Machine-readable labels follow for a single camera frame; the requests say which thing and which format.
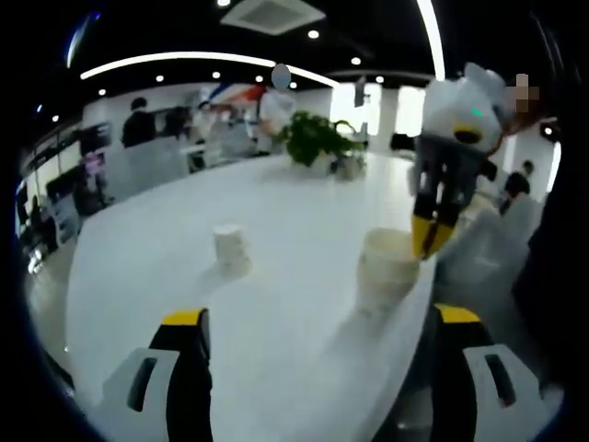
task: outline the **white paper cup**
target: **white paper cup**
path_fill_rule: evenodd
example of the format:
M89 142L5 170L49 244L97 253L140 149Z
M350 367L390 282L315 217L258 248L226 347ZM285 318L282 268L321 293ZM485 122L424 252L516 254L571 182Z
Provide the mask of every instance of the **white paper cup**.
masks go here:
M357 270L357 306L393 308L415 285L420 264L409 232L374 228L364 238Z
M243 230L234 224L225 224L214 228L214 250L217 262L229 273L244 273L251 261Z

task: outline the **robotic arm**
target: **robotic arm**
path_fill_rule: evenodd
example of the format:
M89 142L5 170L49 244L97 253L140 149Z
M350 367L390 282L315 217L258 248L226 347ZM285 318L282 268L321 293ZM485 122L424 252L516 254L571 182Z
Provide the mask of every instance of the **robotic arm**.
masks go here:
M422 134L416 138L410 177L416 191L411 219L416 257L429 258L450 239L478 175L494 178L496 169L487 158L514 114L503 79L476 64L467 64L458 80L433 80L425 89Z

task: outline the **floor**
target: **floor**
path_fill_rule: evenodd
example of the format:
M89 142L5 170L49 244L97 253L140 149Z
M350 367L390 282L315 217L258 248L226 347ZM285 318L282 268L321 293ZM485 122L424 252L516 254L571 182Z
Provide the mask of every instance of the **floor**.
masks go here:
M70 239L45 258L36 274L29 274L25 293L29 312L43 347L67 373L70 372L65 344L67 282L74 258L75 240Z

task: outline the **chair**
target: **chair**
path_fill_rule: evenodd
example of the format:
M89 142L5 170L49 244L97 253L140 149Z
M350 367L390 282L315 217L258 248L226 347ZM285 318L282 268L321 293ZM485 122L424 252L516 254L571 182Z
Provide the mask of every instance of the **chair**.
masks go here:
M539 375L542 359L512 297L528 255L527 242L540 220L540 205L520 195L505 216L483 210L438 253L434 297L468 308L496 343L506 343Z
M48 212L55 223L55 239L63 247L70 238L75 238L82 227L80 215L75 209L74 196L70 193L51 203Z

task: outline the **white table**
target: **white table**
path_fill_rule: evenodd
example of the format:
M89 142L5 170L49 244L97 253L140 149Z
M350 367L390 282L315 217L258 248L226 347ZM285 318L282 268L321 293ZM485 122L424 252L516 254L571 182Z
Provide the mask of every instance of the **white table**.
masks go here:
M409 231L410 163L368 156L363 179L297 175L288 157L206 170L87 221L70 274L76 394L102 383L178 308L211 311L215 441L368 440L407 376L431 302L434 259L392 315L353 309L371 227ZM244 227L251 274L222 284L213 227Z

